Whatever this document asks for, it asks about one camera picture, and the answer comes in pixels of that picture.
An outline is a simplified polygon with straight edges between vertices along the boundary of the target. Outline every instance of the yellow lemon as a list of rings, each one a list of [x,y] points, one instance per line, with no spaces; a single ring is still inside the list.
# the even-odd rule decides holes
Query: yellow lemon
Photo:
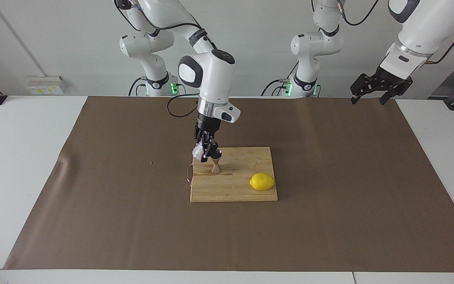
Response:
[[[274,185],[274,178],[266,173],[256,173],[250,180],[250,185],[258,191],[266,191]]]

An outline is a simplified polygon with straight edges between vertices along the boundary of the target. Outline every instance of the wooden cutting board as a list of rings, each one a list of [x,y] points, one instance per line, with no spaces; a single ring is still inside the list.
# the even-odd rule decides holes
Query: wooden cutting board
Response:
[[[250,179],[258,172],[274,177],[269,147],[222,148],[220,174],[213,174],[213,161],[194,159],[190,189],[191,202],[277,201],[276,183],[266,191],[257,191]]]

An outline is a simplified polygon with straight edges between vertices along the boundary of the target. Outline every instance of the wall outlet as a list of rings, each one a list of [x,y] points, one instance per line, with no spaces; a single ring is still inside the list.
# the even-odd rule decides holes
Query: wall outlet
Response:
[[[65,84],[59,76],[27,76],[27,89],[33,95],[64,95]]]

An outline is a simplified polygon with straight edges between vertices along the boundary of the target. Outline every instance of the table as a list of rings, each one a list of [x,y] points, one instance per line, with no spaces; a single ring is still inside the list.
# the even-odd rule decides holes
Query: table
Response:
[[[9,97],[0,106],[0,268],[54,167],[86,97]],[[454,201],[454,112],[440,101],[398,100],[398,105]],[[197,271],[2,271],[0,282],[264,282],[440,283],[454,273],[238,273]]]

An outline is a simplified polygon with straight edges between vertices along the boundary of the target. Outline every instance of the brown tablecloth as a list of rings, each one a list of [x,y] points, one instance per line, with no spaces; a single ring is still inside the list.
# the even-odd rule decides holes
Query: brown tablecloth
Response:
[[[195,115],[167,100],[87,99],[5,268],[454,272],[454,204],[394,101],[232,99],[220,147],[269,146],[279,201],[192,204]]]

